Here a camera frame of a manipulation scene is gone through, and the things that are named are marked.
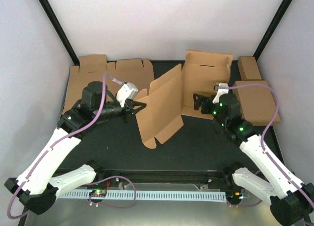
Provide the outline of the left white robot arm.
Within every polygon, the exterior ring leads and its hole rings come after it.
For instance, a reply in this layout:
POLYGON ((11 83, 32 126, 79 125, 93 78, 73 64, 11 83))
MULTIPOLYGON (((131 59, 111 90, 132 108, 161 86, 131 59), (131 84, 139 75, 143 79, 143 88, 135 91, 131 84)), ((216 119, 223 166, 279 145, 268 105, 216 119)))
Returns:
POLYGON ((35 158, 32 164, 17 178, 11 177, 5 187, 12 194, 7 208, 7 216, 15 198, 28 209, 40 215, 52 207, 55 201, 65 193, 83 185, 101 186, 109 183, 104 169, 91 160, 76 170, 54 177, 53 174, 67 155, 100 125, 113 118, 127 120, 146 107, 145 103, 134 101, 137 87, 130 82, 120 82, 121 87, 113 95, 104 82, 92 81, 83 89, 81 99, 66 111, 57 123, 50 140, 35 158))

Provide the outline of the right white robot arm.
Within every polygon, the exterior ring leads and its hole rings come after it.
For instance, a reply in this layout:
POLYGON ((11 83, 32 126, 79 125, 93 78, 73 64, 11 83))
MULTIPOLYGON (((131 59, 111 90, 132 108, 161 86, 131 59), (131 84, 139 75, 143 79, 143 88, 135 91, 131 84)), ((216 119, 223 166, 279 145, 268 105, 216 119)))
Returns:
POLYGON ((261 178, 239 164, 223 175, 224 185, 248 190, 266 203, 273 217, 290 226, 314 211, 314 185, 305 184, 271 151, 254 126, 241 114, 240 102, 228 92, 207 97, 193 94, 194 110, 213 116, 217 130, 224 133, 258 167, 261 178))

